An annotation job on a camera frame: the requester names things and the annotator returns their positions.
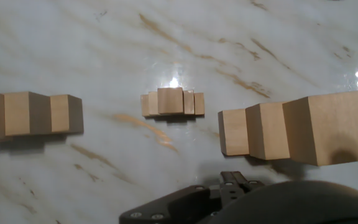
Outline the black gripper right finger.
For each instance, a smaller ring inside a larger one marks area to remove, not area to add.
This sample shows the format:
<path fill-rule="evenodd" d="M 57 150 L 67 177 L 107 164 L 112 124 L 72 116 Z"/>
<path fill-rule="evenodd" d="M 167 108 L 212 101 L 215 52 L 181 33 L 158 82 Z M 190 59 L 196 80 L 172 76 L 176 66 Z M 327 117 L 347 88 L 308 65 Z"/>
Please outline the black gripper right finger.
<path fill-rule="evenodd" d="M 242 189 L 245 193 L 253 191 L 257 188 L 263 187 L 265 184 L 263 184 L 260 181 L 247 181 L 243 183 Z"/>

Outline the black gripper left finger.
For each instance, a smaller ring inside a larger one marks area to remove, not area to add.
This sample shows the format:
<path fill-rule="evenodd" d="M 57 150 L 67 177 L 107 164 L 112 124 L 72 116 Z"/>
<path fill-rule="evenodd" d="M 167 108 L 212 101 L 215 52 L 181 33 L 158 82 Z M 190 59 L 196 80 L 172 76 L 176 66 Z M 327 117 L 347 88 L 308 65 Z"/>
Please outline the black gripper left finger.
<path fill-rule="evenodd" d="M 218 185 L 191 185 L 122 213 L 119 224 L 207 223 L 247 192 L 238 171 L 222 172 Z"/>

